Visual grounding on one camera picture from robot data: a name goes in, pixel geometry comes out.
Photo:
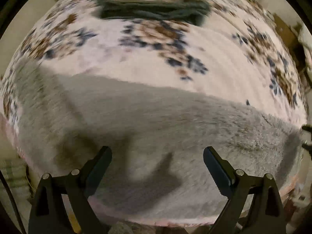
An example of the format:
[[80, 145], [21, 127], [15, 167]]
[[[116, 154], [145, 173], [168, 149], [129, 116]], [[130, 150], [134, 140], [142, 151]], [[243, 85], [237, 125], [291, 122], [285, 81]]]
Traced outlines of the grey fluffy pants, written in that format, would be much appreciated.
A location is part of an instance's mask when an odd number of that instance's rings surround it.
[[288, 188], [302, 156], [294, 125], [253, 107], [174, 88], [61, 75], [21, 59], [13, 84], [17, 138], [40, 174], [68, 174], [103, 146], [113, 153], [90, 204], [100, 219], [212, 223], [226, 203], [203, 161], [212, 146], [249, 175]]

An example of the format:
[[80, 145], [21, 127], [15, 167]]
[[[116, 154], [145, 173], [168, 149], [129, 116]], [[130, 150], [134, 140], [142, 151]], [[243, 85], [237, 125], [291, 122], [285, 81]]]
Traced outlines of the pink floral mattress sheet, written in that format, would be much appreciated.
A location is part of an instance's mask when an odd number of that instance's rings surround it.
[[247, 174], [271, 173], [279, 189], [301, 157], [297, 126], [233, 103], [24, 118], [14, 142], [32, 169], [56, 176], [110, 147], [112, 162], [90, 199], [96, 214], [159, 226], [205, 224], [221, 213], [226, 199], [204, 164], [207, 146]]

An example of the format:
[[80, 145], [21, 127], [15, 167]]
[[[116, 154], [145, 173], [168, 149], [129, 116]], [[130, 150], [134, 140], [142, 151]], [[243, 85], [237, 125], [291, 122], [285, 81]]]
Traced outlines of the floral bed blanket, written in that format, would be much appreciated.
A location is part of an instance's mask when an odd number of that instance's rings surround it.
[[100, 19], [96, 0], [60, 0], [16, 49], [1, 82], [1, 114], [17, 129], [14, 77], [22, 57], [58, 74], [89, 74], [198, 92], [252, 106], [300, 127], [306, 98], [271, 20], [251, 0], [208, 0], [200, 26]]

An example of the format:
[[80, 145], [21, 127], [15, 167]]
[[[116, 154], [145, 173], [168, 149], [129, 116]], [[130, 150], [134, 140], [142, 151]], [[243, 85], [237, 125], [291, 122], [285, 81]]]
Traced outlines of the brown cardboard box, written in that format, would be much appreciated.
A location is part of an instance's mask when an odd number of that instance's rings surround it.
[[298, 45], [298, 39], [292, 32], [291, 28], [275, 13], [273, 13], [274, 22], [276, 24], [276, 32], [283, 40], [285, 46], [288, 48], [289, 53], [295, 57], [295, 48]]

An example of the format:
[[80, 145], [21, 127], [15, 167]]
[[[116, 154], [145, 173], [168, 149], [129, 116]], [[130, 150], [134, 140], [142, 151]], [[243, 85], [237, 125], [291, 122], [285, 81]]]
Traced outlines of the dark teal folded garment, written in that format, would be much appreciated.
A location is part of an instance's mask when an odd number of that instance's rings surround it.
[[179, 21], [200, 26], [211, 6], [203, 1], [179, 3], [145, 3], [96, 0], [100, 6], [101, 19], [146, 19], [156, 21]]

